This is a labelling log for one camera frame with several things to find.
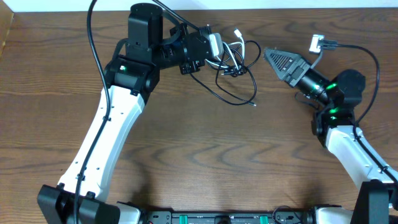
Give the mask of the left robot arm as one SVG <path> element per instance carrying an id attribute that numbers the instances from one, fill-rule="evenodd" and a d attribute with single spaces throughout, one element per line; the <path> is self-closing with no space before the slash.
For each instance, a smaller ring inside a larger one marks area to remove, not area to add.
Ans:
<path id="1" fill-rule="evenodd" d="M 37 203 L 48 223 L 139 223 L 139 208 L 107 203 L 110 183 L 126 138 L 160 80 L 160 71 L 199 71 L 223 53 L 221 36 L 197 27 L 159 1 L 130 9 L 128 36 L 106 66 L 93 122 L 56 187 L 42 186 Z"/>

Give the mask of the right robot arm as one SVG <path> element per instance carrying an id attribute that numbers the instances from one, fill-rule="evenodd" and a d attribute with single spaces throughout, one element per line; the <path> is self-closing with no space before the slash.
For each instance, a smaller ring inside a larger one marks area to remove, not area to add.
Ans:
<path id="1" fill-rule="evenodd" d="M 354 210 L 315 206 L 303 223 L 392 223 L 389 210 L 397 209 L 397 171 L 366 140 L 354 115 L 362 101 L 365 76 L 347 69 L 329 80 L 301 55 L 277 49 L 266 48 L 264 60 L 280 80 L 320 105 L 313 114 L 312 133 L 359 190 Z"/>

